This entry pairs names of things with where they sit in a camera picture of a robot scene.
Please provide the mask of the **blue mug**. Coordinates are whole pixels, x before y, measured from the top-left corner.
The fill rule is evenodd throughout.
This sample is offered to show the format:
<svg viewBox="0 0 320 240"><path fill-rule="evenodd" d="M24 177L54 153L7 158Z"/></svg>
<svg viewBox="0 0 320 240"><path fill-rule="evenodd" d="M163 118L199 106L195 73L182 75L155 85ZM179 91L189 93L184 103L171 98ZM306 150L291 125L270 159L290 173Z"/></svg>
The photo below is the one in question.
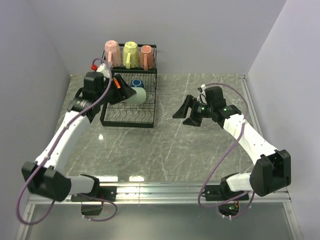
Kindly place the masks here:
<svg viewBox="0 0 320 240"><path fill-rule="evenodd" d="M145 85L141 79L135 78L131 81L130 86L132 88L145 88Z"/></svg>

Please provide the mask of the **light green tumbler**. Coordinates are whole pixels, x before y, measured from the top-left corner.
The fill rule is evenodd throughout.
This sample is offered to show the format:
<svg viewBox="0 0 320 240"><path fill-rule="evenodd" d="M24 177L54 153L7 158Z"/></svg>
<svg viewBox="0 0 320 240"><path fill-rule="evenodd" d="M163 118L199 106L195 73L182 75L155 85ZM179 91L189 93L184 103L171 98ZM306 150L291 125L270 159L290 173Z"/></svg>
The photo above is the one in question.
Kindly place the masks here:
<svg viewBox="0 0 320 240"><path fill-rule="evenodd" d="M143 87L131 87L135 90L135 94L124 100L124 103L142 105L147 99L147 93Z"/></svg>

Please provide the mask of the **salmon floral mug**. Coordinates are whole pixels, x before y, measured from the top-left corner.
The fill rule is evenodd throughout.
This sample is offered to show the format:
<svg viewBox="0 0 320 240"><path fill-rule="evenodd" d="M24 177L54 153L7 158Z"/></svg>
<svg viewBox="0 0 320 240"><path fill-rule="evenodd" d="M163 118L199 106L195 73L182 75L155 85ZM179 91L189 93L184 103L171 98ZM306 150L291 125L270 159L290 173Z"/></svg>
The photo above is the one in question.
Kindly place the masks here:
<svg viewBox="0 0 320 240"><path fill-rule="evenodd" d="M143 45L139 54L140 66L148 71L155 66L154 50L150 45Z"/></svg>

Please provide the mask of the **yellow-green faceted mug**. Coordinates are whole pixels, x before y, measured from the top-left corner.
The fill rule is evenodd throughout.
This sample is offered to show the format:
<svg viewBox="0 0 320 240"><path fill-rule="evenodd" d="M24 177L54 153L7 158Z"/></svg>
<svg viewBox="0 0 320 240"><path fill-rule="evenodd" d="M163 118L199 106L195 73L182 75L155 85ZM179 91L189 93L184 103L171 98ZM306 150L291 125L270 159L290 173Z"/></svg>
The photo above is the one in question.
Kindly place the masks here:
<svg viewBox="0 0 320 240"><path fill-rule="evenodd" d="M122 51L123 65L127 69L137 68L139 66L139 47L133 41L124 44Z"/></svg>

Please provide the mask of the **pale pink mug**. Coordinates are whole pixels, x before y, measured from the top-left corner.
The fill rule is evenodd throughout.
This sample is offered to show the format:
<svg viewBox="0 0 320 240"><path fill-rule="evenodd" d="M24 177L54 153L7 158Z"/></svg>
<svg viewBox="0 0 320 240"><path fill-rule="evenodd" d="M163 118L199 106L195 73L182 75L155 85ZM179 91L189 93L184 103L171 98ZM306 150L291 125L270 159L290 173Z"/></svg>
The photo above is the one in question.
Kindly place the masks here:
<svg viewBox="0 0 320 240"><path fill-rule="evenodd" d="M119 67L122 63L121 48L117 41L108 40L104 46L105 58L111 67Z"/></svg>

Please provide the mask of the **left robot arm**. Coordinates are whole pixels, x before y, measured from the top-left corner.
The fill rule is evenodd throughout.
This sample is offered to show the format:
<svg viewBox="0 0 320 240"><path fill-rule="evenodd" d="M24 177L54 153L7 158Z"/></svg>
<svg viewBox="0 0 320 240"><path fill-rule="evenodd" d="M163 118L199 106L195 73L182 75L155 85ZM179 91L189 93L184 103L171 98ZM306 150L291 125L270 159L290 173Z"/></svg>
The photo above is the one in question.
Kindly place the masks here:
<svg viewBox="0 0 320 240"><path fill-rule="evenodd" d="M22 166L25 188L31 194L57 202L79 194L89 201L97 200L101 195L99 179L87 174L66 177L66 163L101 106L120 103L136 93L119 74L106 77L101 72L88 72L48 146L34 162Z"/></svg>

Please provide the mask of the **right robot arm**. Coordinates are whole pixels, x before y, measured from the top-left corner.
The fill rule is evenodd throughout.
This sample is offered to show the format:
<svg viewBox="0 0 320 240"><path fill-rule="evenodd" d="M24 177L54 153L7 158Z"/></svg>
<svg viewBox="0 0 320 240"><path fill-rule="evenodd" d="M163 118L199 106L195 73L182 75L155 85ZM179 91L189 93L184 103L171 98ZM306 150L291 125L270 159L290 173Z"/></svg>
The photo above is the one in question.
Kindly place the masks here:
<svg viewBox="0 0 320 240"><path fill-rule="evenodd" d="M199 95L187 95L178 111L172 116L183 119L183 124L200 127L203 119L211 119L235 139L250 157L250 173L234 173L221 179L220 194L226 200L237 194L253 191L260 197L291 184L291 155L268 143L247 121L235 105L228 105L222 83L203 84Z"/></svg>

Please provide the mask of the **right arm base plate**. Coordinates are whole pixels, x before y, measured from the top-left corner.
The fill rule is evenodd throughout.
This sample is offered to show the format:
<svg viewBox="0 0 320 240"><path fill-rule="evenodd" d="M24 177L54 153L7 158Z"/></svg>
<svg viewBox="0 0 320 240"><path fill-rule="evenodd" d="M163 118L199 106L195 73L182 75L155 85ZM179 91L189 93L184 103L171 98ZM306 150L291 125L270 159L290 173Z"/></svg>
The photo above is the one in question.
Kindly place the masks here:
<svg viewBox="0 0 320 240"><path fill-rule="evenodd" d="M223 202L229 199L246 201L249 199L249 193L245 191L231 191L228 186L217 184L206 185L203 195L206 202Z"/></svg>

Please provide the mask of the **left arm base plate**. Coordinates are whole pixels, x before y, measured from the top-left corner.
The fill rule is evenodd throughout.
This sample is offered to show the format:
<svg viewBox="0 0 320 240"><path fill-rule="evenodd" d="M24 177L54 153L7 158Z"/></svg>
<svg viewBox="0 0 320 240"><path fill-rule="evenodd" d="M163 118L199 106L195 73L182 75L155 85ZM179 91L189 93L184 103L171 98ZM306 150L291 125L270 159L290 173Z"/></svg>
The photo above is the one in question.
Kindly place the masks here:
<svg viewBox="0 0 320 240"><path fill-rule="evenodd" d="M88 193L78 193L72 195L70 200L72 202L93 202L96 199L108 200L114 202L116 200L117 187L116 186L101 186L98 193L94 196L90 196Z"/></svg>

